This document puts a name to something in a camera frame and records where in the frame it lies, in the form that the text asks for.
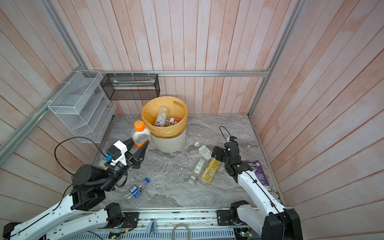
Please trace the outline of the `orange cap juice bottle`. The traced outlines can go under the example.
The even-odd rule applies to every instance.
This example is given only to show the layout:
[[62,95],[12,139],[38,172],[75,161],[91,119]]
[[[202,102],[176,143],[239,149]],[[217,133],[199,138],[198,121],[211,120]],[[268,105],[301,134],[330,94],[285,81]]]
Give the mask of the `orange cap juice bottle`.
[[136,149],[140,149],[147,141],[151,142],[151,131],[142,120],[134,123],[131,135]]

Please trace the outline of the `black white label bottle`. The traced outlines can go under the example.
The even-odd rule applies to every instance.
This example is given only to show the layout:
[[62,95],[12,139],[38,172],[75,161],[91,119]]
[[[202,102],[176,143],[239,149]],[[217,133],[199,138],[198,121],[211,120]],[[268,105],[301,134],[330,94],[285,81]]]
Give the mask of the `black white label bottle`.
[[155,127],[164,127],[167,122],[167,116],[169,113],[169,108],[167,106],[160,106],[159,113],[154,123]]

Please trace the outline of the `red label clear bottle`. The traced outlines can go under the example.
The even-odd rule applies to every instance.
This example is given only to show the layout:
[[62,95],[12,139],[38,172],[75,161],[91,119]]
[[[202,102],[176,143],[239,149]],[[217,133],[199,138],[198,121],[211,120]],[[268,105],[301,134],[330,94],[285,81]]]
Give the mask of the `red label clear bottle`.
[[180,120],[180,119],[177,119],[177,118],[170,118],[170,119],[168,120],[168,126],[173,126],[173,125],[179,123],[180,121],[181,121],[181,120]]

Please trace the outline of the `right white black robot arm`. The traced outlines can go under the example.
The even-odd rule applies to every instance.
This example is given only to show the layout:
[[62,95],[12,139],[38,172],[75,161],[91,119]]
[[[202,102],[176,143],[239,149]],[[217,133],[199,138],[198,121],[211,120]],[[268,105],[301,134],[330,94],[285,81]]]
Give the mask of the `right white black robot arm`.
[[222,148],[215,146],[212,157],[224,163],[227,173],[247,192],[258,208],[255,210],[245,200],[232,203],[230,223],[248,225],[262,240],[303,239],[298,213],[276,200],[258,180],[249,164],[241,161],[236,137],[230,136]]

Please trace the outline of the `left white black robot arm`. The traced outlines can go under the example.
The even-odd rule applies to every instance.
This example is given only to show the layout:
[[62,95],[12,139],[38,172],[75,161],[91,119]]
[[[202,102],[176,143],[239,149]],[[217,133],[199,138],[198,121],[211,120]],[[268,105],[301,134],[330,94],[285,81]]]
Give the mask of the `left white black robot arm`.
[[122,227],[125,223],[121,207],[111,203],[94,214],[80,217],[106,199],[106,192],[114,191],[129,169],[139,169],[149,141],[134,154],[132,139],[117,141],[107,149],[107,169],[92,165],[81,166],[72,175],[72,191],[59,203],[23,223],[4,226],[5,240],[66,240],[89,230]]

